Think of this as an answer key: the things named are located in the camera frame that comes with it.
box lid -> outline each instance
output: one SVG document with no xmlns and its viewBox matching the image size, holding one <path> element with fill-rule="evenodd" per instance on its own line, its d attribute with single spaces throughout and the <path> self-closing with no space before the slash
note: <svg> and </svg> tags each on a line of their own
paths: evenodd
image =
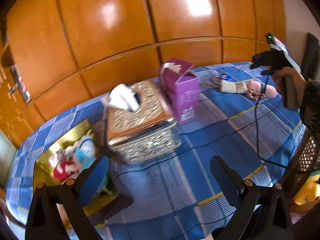
<svg viewBox="0 0 320 240">
<path fill-rule="evenodd" d="M 166 63 L 174 63 L 177 68 L 177 71 L 165 71 L 164 75 L 166 77 L 169 77 L 170 80 L 174 82 L 174 84 L 178 84 L 181 78 L 189 72 L 189 70 L 194 66 L 194 64 L 189 63 L 187 61 L 184 61 L 182 59 L 178 58 L 171 58 L 168 62 Z"/>
</svg>

decorative tissue box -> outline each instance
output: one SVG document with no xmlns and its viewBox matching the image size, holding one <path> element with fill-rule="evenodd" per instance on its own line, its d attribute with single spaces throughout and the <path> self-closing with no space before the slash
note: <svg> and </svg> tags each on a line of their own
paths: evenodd
<svg viewBox="0 0 320 240">
<path fill-rule="evenodd" d="M 177 120 L 151 80 L 130 86 L 140 98 L 139 109 L 109 108 L 107 141 L 128 164 L 171 153 L 181 145 Z"/>
<path fill-rule="evenodd" d="M 178 125 L 196 119 L 199 104 L 199 84 L 190 69 L 194 65 L 171 58 L 159 70 L 162 90 L 167 94 Z"/>
</svg>

hand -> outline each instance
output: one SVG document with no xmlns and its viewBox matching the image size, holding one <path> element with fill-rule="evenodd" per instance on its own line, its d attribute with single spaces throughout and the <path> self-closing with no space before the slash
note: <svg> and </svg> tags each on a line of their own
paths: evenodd
<svg viewBox="0 0 320 240">
<path fill-rule="evenodd" d="M 293 85 L 297 92 L 297 102 L 299 107 L 302 104 L 304 90 L 306 89 L 307 82 L 304 80 L 303 76 L 295 68 L 284 67 L 280 70 L 276 70 L 275 74 L 272 75 L 272 80 L 276 84 L 277 92 L 282 95 L 282 83 L 281 77 L 291 76 Z"/>
</svg>

black wire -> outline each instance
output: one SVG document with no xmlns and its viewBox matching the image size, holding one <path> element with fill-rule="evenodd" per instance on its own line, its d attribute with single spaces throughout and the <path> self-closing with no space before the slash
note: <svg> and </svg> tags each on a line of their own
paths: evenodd
<svg viewBox="0 0 320 240">
<path fill-rule="evenodd" d="M 270 77 L 270 76 L 267 77 L 266 83 L 264 84 L 264 87 L 263 87 L 263 89 L 262 89 L 262 91 L 261 91 L 261 93 L 260 93 L 260 96 L 259 96 L 259 98 L 258 98 L 258 100 L 257 100 L 257 103 L 256 103 L 256 105 L 255 105 L 255 107 L 254 107 L 254 118 L 255 118 L 255 123 L 256 123 L 256 130 L 257 130 L 257 154 L 258 154 L 259 159 L 263 160 L 263 161 L 266 162 L 266 163 L 271 163 L 271 164 L 276 165 L 276 166 L 278 166 L 278 167 L 295 171 L 295 172 L 297 172 L 297 173 L 299 173 L 299 174 L 310 174 L 311 172 L 314 172 L 314 171 L 320 171 L 320 169 L 314 169 L 314 170 L 310 170 L 310 171 L 300 171 L 300 170 L 295 169 L 295 168 L 292 168 L 292 167 L 290 167 L 290 166 L 285 166 L 285 165 L 282 165 L 282 164 L 280 164 L 280 163 L 276 163 L 276 162 L 273 162 L 273 161 L 269 161 L 269 160 L 261 157 L 261 155 L 260 155 L 260 153 L 259 153 L 259 125 L 258 125 L 258 119 L 257 119 L 257 108 L 258 108 L 258 104 L 259 104 L 259 102 L 260 102 L 260 100 L 261 100 L 262 94 L 265 94 L 265 92 L 266 92 L 269 77 Z"/>
<path fill-rule="evenodd" d="M 259 117 L 258 120 L 262 119 L 262 118 L 265 117 L 265 116 L 268 116 L 268 114 L 271 113 L 271 112 L 273 112 L 274 110 L 277 110 L 277 108 L 274 107 L 272 110 L 269 110 L 267 113 L 264 113 L 264 115 L 261 116 L 261 117 Z M 183 155 L 183 154 L 185 154 L 185 153 L 187 153 L 188 151 L 191 151 L 191 150 L 193 150 L 193 149 L 200 149 L 200 148 L 203 148 L 203 147 L 207 147 L 208 145 L 210 145 L 210 144 L 212 144 L 212 143 L 215 143 L 215 142 L 217 142 L 218 140 L 220 140 L 220 139 L 222 139 L 222 138 L 224 138 L 224 137 L 226 137 L 226 136 L 229 136 L 229 135 L 232 135 L 232 134 L 235 134 L 235 133 L 241 131 L 242 129 L 244 129 L 244 128 L 250 126 L 250 125 L 252 125 L 254 122 L 255 122 L 255 121 L 253 121 L 253 122 L 251 122 L 251 123 L 243 126 L 243 127 L 240 128 L 239 130 L 234 130 L 232 133 L 228 133 L 228 134 L 222 135 L 222 136 L 218 137 L 217 139 L 213 140 L 212 142 L 207 143 L 207 144 L 205 144 L 205 145 L 191 147 L 191 148 L 189 148 L 188 150 L 186 150 L 186 151 L 184 151 L 184 152 L 182 152 L 182 153 L 179 153 L 179 154 L 177 153 L 176 155 L 170 156 L 170 157 L 165 158 L 165 159 L 163 158 L 162 160 L 159 160 L 158 162 L 155 162 L 155 163 L 147 163 L 147 164 L 144 164 L 143 167 L 142 167 L 141 169 L 139 169 L 139 170 L 132 170 L 132 171 L 120 172 L 120 173 L 118 173 L 118 174 L 116 175 L 116 178 L 118 178 L 120 175 L 127 174 L 127 173 L 130 173 L 130 172 L 140 172 L 140 171 L 144 171 L 144 170 L 146 170 L 146 169 L 148 169 L 148 168 L 150 168 L 150 167 L 153 167 L 153 166 L 157 165 L 158 163 L 160 164 L 160 163 L 166 162 L 166 161 L 168 161 L 168 160 L 170 160 L 170 159 L 172 159 L 172 158 L 174 158 L 174 157 L 176 157 L 176 156 L 181 156 L 181 155 Z"/>
</svg>

barcode label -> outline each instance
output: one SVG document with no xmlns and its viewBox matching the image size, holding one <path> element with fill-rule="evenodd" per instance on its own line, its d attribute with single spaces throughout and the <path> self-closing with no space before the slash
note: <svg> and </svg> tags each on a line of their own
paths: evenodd
<svg viewBox="0 0 320 240">
<path fill-rule="evenodd" d="M 195 115 L 195 111 L 194 110 L 192 110 L 190 112 L 187 112 L 185 114 L 182 114 L 181 115 L 181 121 L 187 120 L 187 119 L 193 117 L 194 115 Z"/>
</svg>

